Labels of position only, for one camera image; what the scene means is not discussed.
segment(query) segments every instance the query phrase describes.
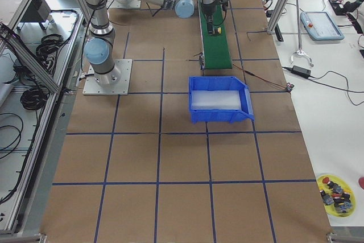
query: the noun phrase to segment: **yellow bowl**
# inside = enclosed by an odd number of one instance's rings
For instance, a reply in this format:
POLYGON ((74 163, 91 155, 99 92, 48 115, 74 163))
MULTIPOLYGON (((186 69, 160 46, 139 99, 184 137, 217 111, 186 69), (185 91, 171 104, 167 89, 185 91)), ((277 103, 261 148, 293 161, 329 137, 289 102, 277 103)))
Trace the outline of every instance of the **yellow bowl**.
POLYGON ((351 204, 353 205, 351 209, 348 210, 347 213, 337 213, 334 207, 334 204, 332 205, 325 205, 325 210, 326 213, 332 215, 332 216, 337 216, 337 217, 346 217, 346 216, 350 216, 355 208, 356 208, 356 203, 355 203, 355 197, 354 197, 354 193, 351 190, 351 188, 349 187, 349 185, 347 183, 345 183, 345 181, 343 181, 342 179, 338 178, 337 176, 334 175, 323 175, 320 176, 317 179, 317 184, 319 189, 324 190, 326 193, 328 193, 330 196, 333 194, 333 191, 329 189, 329 187, 327 186, 327 184, 323 183, 322 180, 325 177, 329 177, 330 181, 337 183, 339 186, 341 186, 341 188, 343 189, 344 192, 347 192, 350 194, 350 201, 351 204))

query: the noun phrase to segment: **blue box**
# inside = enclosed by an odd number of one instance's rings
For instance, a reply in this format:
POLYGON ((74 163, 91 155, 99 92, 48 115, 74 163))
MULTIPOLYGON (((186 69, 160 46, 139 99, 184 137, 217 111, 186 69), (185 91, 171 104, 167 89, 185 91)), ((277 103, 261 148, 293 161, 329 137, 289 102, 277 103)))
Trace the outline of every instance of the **blue box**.
POLYGON ((239 122, 254 120, 249 88, 235 76, 191 76, 189 78, 189 111, 196 122, 239 122), (192 109, 192 92, 195 90, 217 91, 238 90, 241 110, 235 109, 192 109))

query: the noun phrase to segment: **blue joint cap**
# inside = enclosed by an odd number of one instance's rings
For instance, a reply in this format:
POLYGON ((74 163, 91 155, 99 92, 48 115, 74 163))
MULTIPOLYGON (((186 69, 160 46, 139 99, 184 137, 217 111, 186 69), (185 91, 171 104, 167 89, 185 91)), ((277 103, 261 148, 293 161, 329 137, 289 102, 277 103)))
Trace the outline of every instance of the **blue joint cap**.
POLYGON ((100 38, 94 38, 85 45, 85 56, 93 65, 100 65, 105 62, 109 53, 107 43, 100 38))
POLYGON ((193 0, 179 0, 175 6, 176 15, 179 18, 189 18, 195 12, 193 0))

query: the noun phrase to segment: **red object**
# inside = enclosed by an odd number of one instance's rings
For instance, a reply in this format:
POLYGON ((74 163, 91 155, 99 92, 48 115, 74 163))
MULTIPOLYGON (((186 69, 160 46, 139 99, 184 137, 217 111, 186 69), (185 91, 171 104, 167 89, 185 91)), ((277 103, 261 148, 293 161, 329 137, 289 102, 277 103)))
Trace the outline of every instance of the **red object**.
POLYGON ((360 185, 360 187, 362 187, 362 189, 364 189, 364 176, 362 176, 362 177, 359 179, 359 185, 360 185))
POLYGON ((328 184, 330 182, 330 179, 329 177, 325 177, 323 180, 322 180, 322 183, 325 183, 325 184, 328 184))

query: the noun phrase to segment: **white bin bottom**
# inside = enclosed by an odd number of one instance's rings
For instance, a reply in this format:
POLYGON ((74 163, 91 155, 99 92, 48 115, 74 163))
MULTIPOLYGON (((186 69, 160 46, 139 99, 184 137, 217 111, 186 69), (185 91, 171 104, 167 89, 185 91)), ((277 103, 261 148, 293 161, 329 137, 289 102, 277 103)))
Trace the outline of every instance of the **white bin bottom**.
POLYGON ((193 90, 191 108, 196 109, 234 109, 241 110, 238 90, 193 90))

